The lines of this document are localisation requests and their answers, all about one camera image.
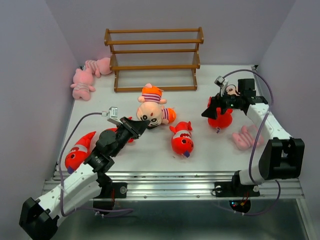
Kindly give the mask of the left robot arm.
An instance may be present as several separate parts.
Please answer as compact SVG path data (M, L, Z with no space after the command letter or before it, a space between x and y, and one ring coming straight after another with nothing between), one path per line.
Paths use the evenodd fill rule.
M32 240L50 240L66 217L82 210L89 200L111 193L112 181L106 173L115 163L113 158L130 139L138 139L150 122L122 117L116 123L116 131L100 133L92 152L72 174L46 194L23 203L19 225Z

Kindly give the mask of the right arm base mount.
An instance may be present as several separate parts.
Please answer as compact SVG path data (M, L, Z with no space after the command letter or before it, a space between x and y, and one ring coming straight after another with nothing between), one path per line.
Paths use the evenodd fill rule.
M217 198L230 198L229 206L236 213L247 214L251 209L250 197L259 197L257 185L242 185L231 181L218 181L214 183L211 194Z

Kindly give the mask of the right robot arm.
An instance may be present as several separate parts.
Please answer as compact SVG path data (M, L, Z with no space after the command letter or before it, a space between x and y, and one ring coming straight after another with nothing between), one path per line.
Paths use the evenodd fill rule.
M263 140L264 150L259 158L249 160L246 169L238 170L231 181L217 181L213 192L216 197L251 197L260 195L258 185L269 180L297 179L301 174L305 143L292 137L270 112L263 96L257 96L252 78L238 80L238 94L227 94L228 82L219 76L215 82L220 92L209 99L201 114L209 120L223 116L229 109L238 109L253 122L253 146Z

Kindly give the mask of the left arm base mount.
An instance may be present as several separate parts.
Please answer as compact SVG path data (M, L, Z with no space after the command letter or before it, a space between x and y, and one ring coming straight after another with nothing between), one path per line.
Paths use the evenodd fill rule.
M93 199L93 208L100 209L98 214L109 216L115 210L116 199L127 197L128 184L126 182L113 182L100 191L100 194Z

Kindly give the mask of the doll plush orange cap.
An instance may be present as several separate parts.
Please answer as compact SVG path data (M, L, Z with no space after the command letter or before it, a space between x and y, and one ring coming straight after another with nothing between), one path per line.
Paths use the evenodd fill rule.
M140 106L137 108L136 117L141 121L149 121L147 129L154 129L162 124L164 104L167 103L162 98L163 91L157 86L147 83L138 97Z

